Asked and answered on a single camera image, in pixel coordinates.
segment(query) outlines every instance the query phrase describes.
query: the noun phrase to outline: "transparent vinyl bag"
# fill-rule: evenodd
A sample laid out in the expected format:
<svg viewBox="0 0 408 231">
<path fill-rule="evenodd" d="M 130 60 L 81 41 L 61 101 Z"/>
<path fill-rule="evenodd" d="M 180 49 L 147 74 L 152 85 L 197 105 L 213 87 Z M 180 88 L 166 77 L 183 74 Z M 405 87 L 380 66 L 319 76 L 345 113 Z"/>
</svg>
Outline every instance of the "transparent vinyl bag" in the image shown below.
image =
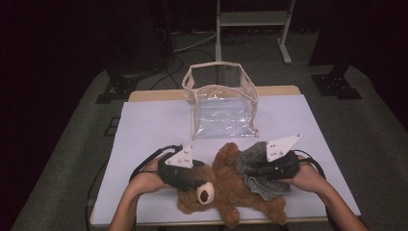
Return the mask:
<svg viewBox="0 0 408 231">
<path fill-rule="evenodd" d="M 195 139 L 259 137 L 258 91 L 240 64 L 191 65 L 183 79 Z"/>
</svg>

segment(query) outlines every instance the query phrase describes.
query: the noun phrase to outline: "teddy bear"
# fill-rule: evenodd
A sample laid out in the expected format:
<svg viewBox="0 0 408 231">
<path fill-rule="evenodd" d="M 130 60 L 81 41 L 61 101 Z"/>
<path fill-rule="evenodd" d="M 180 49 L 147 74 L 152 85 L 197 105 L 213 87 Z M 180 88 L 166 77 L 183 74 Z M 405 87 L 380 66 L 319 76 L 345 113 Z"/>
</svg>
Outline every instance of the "teddy bear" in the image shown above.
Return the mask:
<svg viewBox="0 0 408 231">
<path fill-rule="evenodd" d="M 214 195 L 210 196 L 206 204 L 202 204 L 198 198 L 202 197 L 203 193 L 207 198 L 207 195 L 212 194 L 211 190 L 178 191 L 178 208 L 185 214 L 191 214 L 215 207 L 230 229 L 235 228 L 241 220 L 237 207 L 252 207 L 263 212 L 271 222 L 286 224 L 285 199 L 275 196 L 265 200 L 260 194 L 252 192 L 240 177 L 236 167 L 240 153 L 235 143 L 228 142 L 218 151 L 211 167 L 205 164 L 203 167 L 192 168 L 188 173 L 189 177 L 211 182 Z"/>
</svg>

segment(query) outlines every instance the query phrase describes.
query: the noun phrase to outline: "gray carpet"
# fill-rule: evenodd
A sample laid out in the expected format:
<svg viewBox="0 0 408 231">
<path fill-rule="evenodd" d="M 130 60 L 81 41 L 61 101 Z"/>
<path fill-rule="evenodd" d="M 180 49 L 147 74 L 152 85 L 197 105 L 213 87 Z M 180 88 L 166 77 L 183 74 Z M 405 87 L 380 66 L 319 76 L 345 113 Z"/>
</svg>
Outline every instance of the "gray carpet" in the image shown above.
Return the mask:
<svg viewBox="0 0 408 231">
<path fill-rule="evenodd" d="M 276 45 L 277 34 L 257 35 L 241 45 L 223 45 L 224 61 L 240 63 L 257 86 L 296 85 L 305 95 L 370 230 L 406 230 L 408 227 L 408 134 L 373 89 L 370 79 L 351 66 L 345 77 L 363 99 L 339 100 L 320 96 L 311 75 L 327 73 L 332 66 L 308 66 L 316 33 L 288 35 L 292 65 L 285 65 Z M 178 48 L 203 39 L 174 36 Z M 213 44 L 199 48 L 215 56 Z M 174 79 L 181 80 L 191 64 L 210 62 L 202 52 L 178 55 L 184 61 Z M 176 70 L 179 60 L 168 67 Z M 159 73 L 140 81 L 149 90 L 166 76 Z M 112 117 L 120 116 L 124 100 L 95 104 L 109 83 L 106 72 L 95 76 L 69 121 L 13 230 L 86 230 L 85 206 L 92 181 L 108 160 L 114 137 L 104 136 Z M 174 89 L 170 78 L 155 88 Z M 90 190 L 95 199 L 103 169 Z M 327 222 L 290 223 L 290 230 L 331 230 Z M 106 230 L 91 227 L 91 230 Z M 141 227 L 139 230 L 156 230 Z M 217 230 L 214 226 L 170 227 L 169 230 Z M 276 225 L 241 225 L 237 230 L 278 230 Z"/>
</svg>

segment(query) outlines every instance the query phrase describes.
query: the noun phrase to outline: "white shelf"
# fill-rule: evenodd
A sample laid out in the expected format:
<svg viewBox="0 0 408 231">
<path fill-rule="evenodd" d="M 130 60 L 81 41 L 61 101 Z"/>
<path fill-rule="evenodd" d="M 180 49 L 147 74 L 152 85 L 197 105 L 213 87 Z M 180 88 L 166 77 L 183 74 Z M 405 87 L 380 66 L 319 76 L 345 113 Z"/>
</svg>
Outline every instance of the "white shelf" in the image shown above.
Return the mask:
<svg viewBox="0 0 408 231">
<path fill-rule="evenodd" d="M 221 13 L 220 26 L 285 25 L 287 11 Z"/>
</svg>

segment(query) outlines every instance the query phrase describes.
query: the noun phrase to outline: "white marker tag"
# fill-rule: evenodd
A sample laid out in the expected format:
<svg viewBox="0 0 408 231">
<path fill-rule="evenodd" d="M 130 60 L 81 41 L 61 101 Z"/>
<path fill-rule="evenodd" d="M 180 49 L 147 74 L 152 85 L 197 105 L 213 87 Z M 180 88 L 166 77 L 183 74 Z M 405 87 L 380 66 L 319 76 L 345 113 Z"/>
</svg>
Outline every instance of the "white marker tag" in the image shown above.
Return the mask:
<svg viewBox="0 0 408 231">
<path fill-rule="evenodd" d="M 174 167 L 192 168 L 192 149 L 191 145 L 174 154 L 166 160 L 166 165 Z"/>
<path fill-rule="evenodd" d="M 267 160 L 268 162 L 275 161 L 284 157 L 291 148 L 302 138 L 302 135 L 290 136 L 274 141 L 267 142 Z"/>
</svg>

